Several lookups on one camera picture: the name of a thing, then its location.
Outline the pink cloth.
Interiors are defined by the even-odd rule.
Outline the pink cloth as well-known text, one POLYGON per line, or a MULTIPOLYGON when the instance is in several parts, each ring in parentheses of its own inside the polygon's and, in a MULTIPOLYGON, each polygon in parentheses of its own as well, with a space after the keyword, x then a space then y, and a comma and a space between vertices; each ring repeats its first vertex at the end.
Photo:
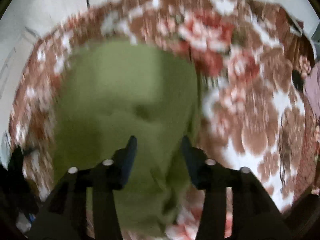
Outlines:
POLYGON ((304 82, 304 95, 307 97, 311 109, 319 119, 320 116, 320 73, 319 73, 319 62, 317 62, 311 70, 309 76, 306 77, 304 82))

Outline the floral red brown blanket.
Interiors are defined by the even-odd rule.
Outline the floral red brown blanket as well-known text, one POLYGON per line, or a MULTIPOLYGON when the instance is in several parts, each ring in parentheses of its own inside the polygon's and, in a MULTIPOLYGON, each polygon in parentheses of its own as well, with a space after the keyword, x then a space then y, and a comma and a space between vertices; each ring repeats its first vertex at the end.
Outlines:
MULTIPOLYGON (((11 153, 17 146, 31 151, 23 175, 37 200, 35 216, 69 170, 55 180, 50 155, 69 59, 82 48, 118 40, 189 59, 199 80, 200 125, 195 139, 183 137, 223 167, 249 168, 291 239, 315 237, 319 196, 311 187, 319 125, 303 91, 315 65, 313 49, 280 5, 254 0, 111 1, 69 17, 39 39, 22 72, 8 127, 11 153)), ((189 182, 163 236, 120 227, 122 239, 196 239, 205 191, 190 176, 189 182)))

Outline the olive green jacket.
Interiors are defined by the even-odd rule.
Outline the olive green jacket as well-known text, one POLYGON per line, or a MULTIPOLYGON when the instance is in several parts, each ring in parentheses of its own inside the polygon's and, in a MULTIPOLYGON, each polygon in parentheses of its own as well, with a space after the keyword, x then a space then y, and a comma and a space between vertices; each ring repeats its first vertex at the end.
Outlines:
POLYGON ((82 48, 69 59, 55 105, 54 179, 92 168, 137 138, 129 181, 114 194, 120 227, 161 237, 189 187, 180 152, 197 137, 199 80, 184 56, 124 40, 82 48))

